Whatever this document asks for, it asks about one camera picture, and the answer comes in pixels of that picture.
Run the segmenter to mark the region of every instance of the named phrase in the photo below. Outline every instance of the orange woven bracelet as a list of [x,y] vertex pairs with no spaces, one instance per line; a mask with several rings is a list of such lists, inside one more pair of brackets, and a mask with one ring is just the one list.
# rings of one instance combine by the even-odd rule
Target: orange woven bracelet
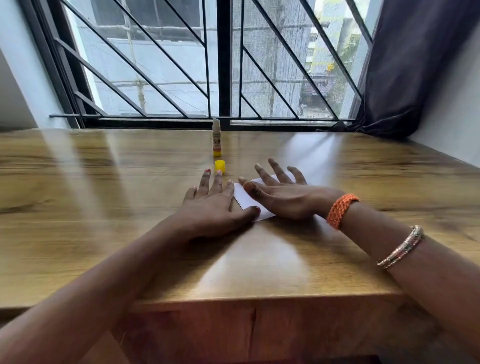
[[353,201],[360,201],[360,199],[354,194],[345,194],[335,201],[327,216],[327,222],[331,227],[338,230],[343,215]]

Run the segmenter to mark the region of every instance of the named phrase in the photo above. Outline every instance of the wooden table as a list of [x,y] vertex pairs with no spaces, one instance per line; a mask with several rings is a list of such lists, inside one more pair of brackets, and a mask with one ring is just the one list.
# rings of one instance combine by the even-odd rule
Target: wooden table
[[[0,134],[0,313],[28,308],[175,211],[211,133]],[[480,170],[362,134],[223,132],[225,179],[272,156],[480,262]],[[324,358],[421,347],[438,325],[343,234],[271,218],[194,244],[112,330],[131,363]]]

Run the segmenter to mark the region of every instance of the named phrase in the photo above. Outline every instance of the hand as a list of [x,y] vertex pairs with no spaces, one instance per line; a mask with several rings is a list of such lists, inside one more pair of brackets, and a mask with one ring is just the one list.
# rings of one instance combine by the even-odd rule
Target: hand
[[189,239],[225,235],[254,220],[260,209],[256,206],[231,212],[234,184],[222,186],[222,171],[217,171],[212,188],[208,190],[210,170],[205,170],[200,185],[188,189],[183,204],[173,218],[188,229]]
[[255,169],[265,184],[239,177],[243,189],[251,198],[274,214],[291,219],[302,219],[318,214],[325,218],[334,202],[344,193],[329,187],[309,186],[303,174],[295,167],[287,169],[295,177],[293,182],[273,158],[268,159],[278,181],[272,178],[260,164]]

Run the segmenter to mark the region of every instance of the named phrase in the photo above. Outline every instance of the paper sheet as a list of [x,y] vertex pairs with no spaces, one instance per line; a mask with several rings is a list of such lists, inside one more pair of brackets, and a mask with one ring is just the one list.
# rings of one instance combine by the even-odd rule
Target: paper sheet
[[[290,172],[285,171],[285,173],[292,179],[292,181],[295,180],[295,177],[293,177],[293,175]],[[272,177],[278,181],[278,178],[276,177],[276,175],[273,174]],[[261,178],[256,178],[252,181],[264,184]],[[253,198],[248,196],[248,194],[245,192],[245,190],[243,189],[240,183],[235,184],[235,192],[233,194],[233,197],[235,197],[235,199],[237,200],[237,202],[239,203],[242,209],[246,209],[250,206],[258,206],[260,208],[260,215],[257,217],[255,221],[260,221],[260,220],[264,220],[266,218],[271,218],[272,216],[275,216],[274,213],[268,211],[259,202],[255,201]]]

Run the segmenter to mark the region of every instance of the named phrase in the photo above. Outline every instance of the bangle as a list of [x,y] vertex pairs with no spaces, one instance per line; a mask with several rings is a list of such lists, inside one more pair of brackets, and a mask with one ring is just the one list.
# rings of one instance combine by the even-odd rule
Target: bangle
[[354,201],[360,201],[354,194],[345,194],[335,201],[327,216],[328,224],[338,230],[345,212]]
[[423,229],[415,225],[412,228],[410,235],[401,243],[398,248],[396,248],[390,255],[377,262],[377,265],[383,269],[389,269],[393,264],[401,260],[404,256],[410,253],[413,248],[422,241],[423,239]]

